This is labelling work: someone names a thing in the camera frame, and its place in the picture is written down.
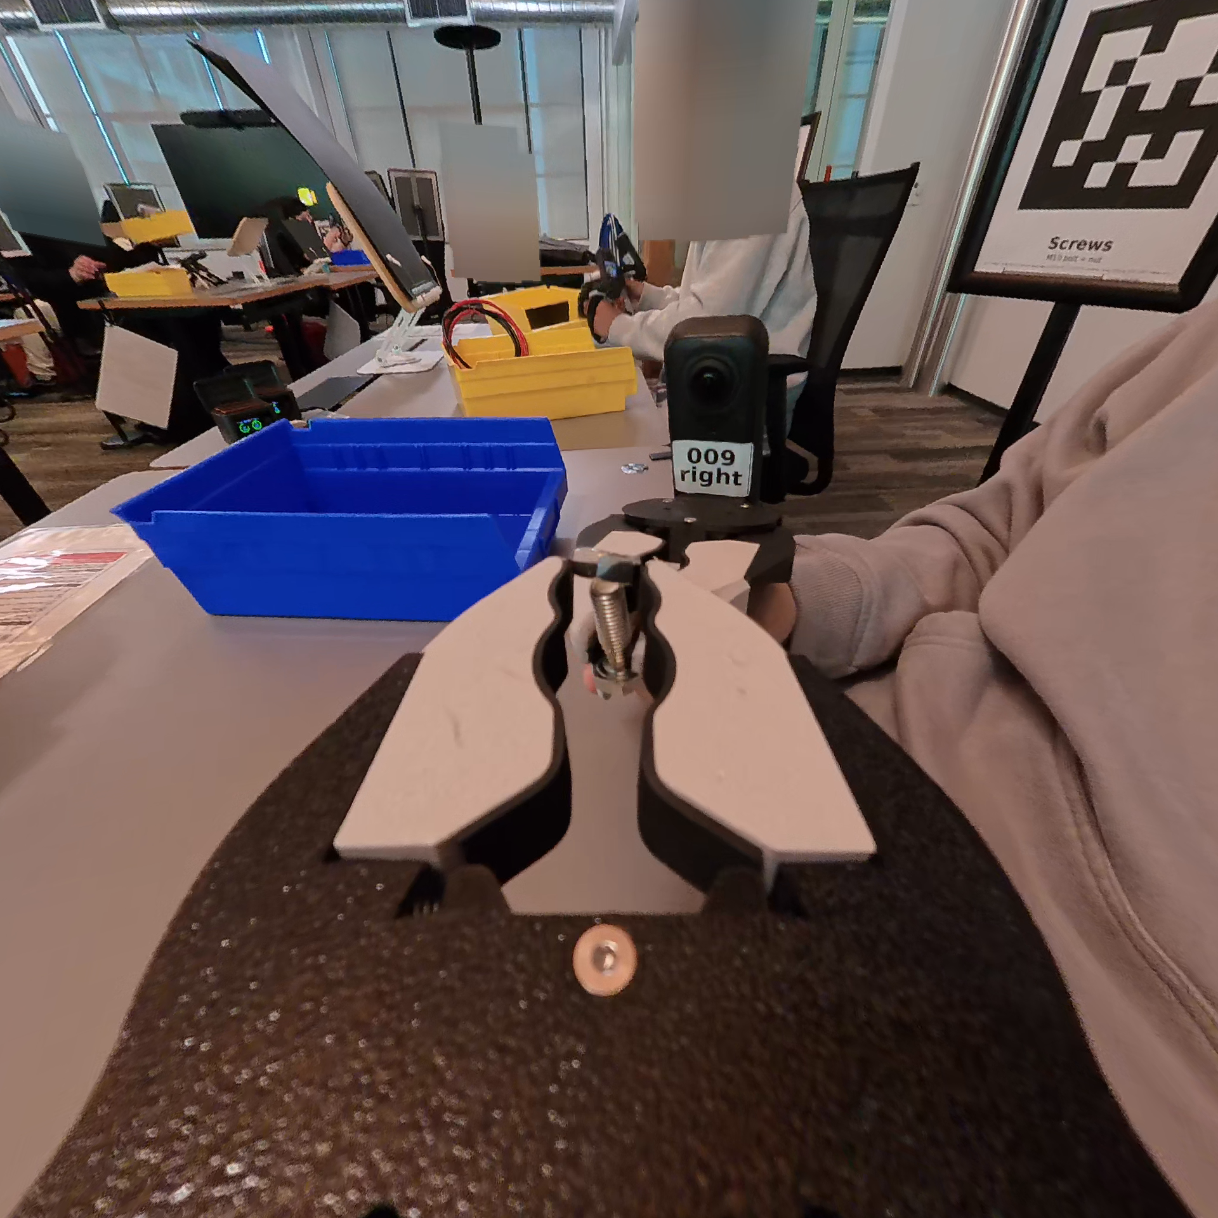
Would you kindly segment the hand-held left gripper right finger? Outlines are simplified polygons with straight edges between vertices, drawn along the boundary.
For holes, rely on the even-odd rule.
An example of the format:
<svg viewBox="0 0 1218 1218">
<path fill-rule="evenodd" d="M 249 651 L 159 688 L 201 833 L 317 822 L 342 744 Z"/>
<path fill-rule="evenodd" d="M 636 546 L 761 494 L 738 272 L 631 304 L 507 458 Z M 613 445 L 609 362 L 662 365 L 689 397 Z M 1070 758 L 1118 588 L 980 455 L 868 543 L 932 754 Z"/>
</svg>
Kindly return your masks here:
<svg viewBox="0 0 1218 1218">
<path fill-rule="evenodd" d="M 649 562 L 638 825 L 689 881 L 749 864 L 850 862 L 871 829 L 784 648 L 686 572 Z"/>
</svg>

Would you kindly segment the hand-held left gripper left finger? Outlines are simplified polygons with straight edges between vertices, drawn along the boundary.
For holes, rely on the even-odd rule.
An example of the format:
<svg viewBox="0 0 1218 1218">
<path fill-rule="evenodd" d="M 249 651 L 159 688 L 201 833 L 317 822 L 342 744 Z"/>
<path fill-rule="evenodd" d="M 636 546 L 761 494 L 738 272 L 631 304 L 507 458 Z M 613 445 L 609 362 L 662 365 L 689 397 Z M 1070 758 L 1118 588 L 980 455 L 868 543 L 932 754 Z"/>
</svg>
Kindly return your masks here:
<svg viewBox="0 0 1218 1218">
<path fill-rule="evenodd" d="M 549 556 L 426 645 L 333 838 L 343 860 L 473 862 L 510 878 L 560 842 L 571 610 L 568 562 Z"/>
</svg>

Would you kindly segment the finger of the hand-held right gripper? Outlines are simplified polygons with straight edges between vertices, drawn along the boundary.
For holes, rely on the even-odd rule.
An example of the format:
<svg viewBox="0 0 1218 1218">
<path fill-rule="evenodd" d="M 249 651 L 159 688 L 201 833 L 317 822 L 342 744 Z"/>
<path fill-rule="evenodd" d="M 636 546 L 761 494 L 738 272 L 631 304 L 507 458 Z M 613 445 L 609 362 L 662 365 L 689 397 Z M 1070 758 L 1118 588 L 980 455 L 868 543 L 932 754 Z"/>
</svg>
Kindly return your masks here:
<svg viewBox="0 0 1218 1218">
<path fill-rule="evenodd" d="M 748 541 L 690 542 L 681 574 L 736 610 L 747 612 L 751 597 L 748 571 L 757 552 L 758 543 Z"/>
<path fill-rule="evenodd" d="M 590 546 L 593 574 L 638 574 L 648 559 L 661 554 L 665 541 L 632 529 L 604 533 Z"/>
</svg>

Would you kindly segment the metal bolt with nut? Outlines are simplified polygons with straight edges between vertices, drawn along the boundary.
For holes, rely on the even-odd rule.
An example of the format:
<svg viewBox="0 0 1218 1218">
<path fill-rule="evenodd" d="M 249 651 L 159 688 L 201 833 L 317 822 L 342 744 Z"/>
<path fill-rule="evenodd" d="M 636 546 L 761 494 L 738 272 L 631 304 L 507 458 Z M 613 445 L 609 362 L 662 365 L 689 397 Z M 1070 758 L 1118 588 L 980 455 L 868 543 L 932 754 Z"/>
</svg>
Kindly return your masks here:
<svg viewBox="0 0 1218 1218">
<path fill-rule="evenodd" d="M 639 680 L 633 652 L 641 568 L 638 556 L 603 552 L 590 577 L 589 600 L 599 651 L 589 649 L 589 668 L 591 687 L 603 700 L 631 693 Z"/>
</svg>

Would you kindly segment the person's right forearm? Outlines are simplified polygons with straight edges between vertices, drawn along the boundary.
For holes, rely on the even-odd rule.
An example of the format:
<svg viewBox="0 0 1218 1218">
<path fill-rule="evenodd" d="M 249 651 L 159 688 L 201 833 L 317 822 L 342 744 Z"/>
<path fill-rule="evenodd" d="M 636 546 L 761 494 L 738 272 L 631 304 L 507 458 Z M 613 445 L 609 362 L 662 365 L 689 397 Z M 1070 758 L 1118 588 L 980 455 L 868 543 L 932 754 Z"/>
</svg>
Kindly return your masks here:
<svg viewBox="0 0 1218 1218">
<path fill-rule="evenodd" d="M 999 472 L 905 514 L 876 538 L 796 538 L 796 655 L 829 677 L 892 659 L 928 616 L 974 612 L 980 594 L 1089 461 L 1086 426 L 1058 416 L 1018 440 Z"/>
</svg>

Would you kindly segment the person's right hand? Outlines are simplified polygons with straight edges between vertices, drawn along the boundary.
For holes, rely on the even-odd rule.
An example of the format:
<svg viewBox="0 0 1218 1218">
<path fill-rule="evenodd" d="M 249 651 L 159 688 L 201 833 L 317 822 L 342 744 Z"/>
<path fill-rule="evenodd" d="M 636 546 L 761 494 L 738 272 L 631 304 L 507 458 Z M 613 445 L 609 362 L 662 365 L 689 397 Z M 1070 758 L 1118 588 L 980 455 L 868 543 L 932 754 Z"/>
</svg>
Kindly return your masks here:
<svg viewBox="0 0 1218 1218">
<path fill-rule="evenodd" d="M 790 648 L 797 628 L 799 606 L 789 583 L 761 583 L 751 587 L 748 616 L 780 646 Z"/>
</svg>

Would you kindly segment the black mesh office chair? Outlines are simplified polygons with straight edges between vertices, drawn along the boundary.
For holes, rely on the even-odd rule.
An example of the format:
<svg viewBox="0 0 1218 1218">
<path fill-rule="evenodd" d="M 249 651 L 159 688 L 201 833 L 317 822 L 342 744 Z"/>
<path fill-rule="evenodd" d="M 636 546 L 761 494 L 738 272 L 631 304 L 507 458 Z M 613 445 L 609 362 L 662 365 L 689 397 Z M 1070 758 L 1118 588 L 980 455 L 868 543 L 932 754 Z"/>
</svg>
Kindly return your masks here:
<svg viewBox="0 0 1218 1218">
<path fill-rule="evenodd" d="M 816 311 L 806 355 L 768 356 L 767 454 L 760 472 L 765 503 L 819 494 L 832 480 L 842 358 L 919 168 L 912 162 L 890 172 L 796 182 L 810 226 Z"/>
</svg>

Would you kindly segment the white tablet stand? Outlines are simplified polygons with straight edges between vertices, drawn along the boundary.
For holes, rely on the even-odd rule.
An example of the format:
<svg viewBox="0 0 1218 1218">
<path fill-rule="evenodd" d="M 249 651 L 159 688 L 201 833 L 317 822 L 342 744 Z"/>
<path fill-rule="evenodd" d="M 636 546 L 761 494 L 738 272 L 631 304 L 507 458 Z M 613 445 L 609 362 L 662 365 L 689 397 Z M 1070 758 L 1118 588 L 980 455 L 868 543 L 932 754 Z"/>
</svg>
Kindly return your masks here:
<svg viewBox="0 0 1218 1218">
<path fill-rule="evenodd" d="M 430 371 L 445 361 L 439 323 L 416 320 L 417 314 L 400 311 L 383 335 L 371 367 L 377 374 L 413 374 Z"/>
</svg>

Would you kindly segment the person's beige hoodie torso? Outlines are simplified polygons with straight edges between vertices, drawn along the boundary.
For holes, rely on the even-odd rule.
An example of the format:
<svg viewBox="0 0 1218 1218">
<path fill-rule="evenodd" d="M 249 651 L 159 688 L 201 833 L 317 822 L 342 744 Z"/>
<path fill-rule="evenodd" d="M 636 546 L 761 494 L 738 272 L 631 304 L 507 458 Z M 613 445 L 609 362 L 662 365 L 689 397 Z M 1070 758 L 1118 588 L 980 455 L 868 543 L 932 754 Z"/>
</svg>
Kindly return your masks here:
<svg viewBox="0 0 1218 1218">
<path fill-rule="evenodd" d="M 1215 362 L 1212 301 L 1063 406 L 1089 461 L 974 612 L 922 619 L 854 688 L 1012 877 L 1195 1215 L 1216 1168 Z"/>
</svg>

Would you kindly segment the laminated instruction sheet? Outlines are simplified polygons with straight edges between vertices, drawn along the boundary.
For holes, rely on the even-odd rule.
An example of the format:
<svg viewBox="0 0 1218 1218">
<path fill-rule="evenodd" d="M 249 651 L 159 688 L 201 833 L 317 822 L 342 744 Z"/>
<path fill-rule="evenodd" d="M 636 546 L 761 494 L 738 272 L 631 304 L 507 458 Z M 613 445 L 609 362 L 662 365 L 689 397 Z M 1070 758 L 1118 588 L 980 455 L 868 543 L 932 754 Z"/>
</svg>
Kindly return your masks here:
<svg viewBox="0 0 1218 1218">
<path fill-rule="evenodd" d="M 122 523 L 29 527 L 4 541 L 1 675 L 30 664 L 149 558 L 149 546 Z"/>
</svg>

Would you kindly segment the dark tablet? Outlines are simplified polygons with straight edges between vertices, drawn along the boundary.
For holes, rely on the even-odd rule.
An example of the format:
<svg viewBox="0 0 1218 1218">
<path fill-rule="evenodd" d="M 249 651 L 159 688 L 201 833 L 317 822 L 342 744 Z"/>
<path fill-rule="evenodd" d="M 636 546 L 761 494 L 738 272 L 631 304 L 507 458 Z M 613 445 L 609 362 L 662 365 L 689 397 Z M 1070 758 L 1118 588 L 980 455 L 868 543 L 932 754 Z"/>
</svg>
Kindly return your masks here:
<svg viewBox="0 0 1218 1218">
<path fill-rule="evenodd" d="M 197 34 L 193 48 L 272 114 L 313 158 L 345 227 L 358 237 L 400 307 L 415 313 L 439 301 L 442 277 L 423 261 L 401 219 L 293 85 L 259 58 L 232 49 L 210 33 Z"/>
</svg>

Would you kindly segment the framed tag sign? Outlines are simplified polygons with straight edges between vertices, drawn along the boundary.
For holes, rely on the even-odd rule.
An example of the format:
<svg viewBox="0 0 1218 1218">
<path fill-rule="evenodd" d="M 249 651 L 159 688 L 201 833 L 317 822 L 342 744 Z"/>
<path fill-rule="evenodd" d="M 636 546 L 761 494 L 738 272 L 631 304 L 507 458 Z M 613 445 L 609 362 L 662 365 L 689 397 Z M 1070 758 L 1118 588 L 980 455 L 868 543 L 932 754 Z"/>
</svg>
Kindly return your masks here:
<svg viewBox="0 0 1218 1218">
<path fill-rule="evenodd" d="M 1037 3 L 948 288 L 1182 313 L 1215 214 L 1216 3 Z"/>
</svg>

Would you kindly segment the wooden desk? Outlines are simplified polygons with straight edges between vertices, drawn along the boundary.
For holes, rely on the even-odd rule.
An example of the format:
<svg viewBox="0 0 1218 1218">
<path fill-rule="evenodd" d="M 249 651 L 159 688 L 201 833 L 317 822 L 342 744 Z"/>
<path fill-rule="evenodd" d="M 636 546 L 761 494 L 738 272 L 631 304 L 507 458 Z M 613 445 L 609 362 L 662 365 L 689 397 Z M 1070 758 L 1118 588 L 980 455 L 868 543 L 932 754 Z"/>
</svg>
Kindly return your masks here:
<svg viewBox="0 0 1218 1218">
<path fill-rule="evenodd" d="M 107 320 L 125 313 L 187 313 L 204 310 L 238 310 L 243 320 L 272 327 L 281 356 L 293 380 L 320 367 L 306 342 L 301 316 L 306 297 L 317 293 L 338 293 L 358 284 L 377 281 L 372 266 L 339 268 L 323 275 L 277 278 L 265 284 L 225 284 L 168 297 L 117 297 L 113 294 L 85 298 L 81 310 L 100 311 Z"/>
</svg>

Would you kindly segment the hanging white paper sheet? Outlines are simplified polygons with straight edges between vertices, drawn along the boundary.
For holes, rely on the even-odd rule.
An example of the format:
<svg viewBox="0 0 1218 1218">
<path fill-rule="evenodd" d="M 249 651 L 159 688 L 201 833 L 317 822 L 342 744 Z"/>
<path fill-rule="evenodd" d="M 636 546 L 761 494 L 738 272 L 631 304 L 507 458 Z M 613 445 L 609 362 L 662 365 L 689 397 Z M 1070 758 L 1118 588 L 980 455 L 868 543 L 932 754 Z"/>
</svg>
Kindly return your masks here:
<svg viewBox="0 0 1218 1218">
<path fill-rule="evenodd" d="M 178 351 L 138 332 L 106 324 L 96 409 L 167 430 L 172 417 Z"/>
</svg>

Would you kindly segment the black sign stand post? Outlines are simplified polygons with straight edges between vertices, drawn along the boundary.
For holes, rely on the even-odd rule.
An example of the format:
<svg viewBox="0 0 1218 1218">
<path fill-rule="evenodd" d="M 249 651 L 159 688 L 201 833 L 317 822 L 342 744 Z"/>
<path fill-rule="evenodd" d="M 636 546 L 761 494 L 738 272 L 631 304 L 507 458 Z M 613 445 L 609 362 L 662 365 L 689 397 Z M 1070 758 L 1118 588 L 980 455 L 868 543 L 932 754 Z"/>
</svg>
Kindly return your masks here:
<svg viewBox="0 0 1218 1218">
<path fill-rule="evenodd" d="M 1054 303 L 1045 324 L 1035 343 L 1028 367 L 1015 391 L 1012 404 L 1005 416 L 997 438 L 981 469 L 979 484 L 995 477 L 1000 468 L 1000 459 L 1015 442 L 1034 429 L 1037 411 L 1044 398 L 1045 390 L 1055 372 L 1057 362 L 1071 335 L 1076 319 L 1082 310 L 1077 303 Z"/>
</svg>

